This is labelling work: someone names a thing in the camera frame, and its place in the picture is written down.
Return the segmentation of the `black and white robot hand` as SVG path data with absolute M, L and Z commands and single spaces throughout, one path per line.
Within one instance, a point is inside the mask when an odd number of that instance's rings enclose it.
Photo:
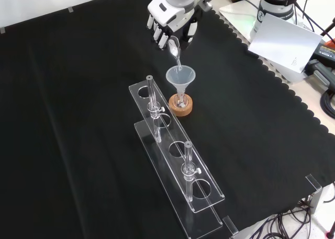
M 152 0 L 148 5 L 147 28 L 160 50 L 175 36 L 181 49 L 192 42 L 203 12 L 212 10 L 211 0 Z

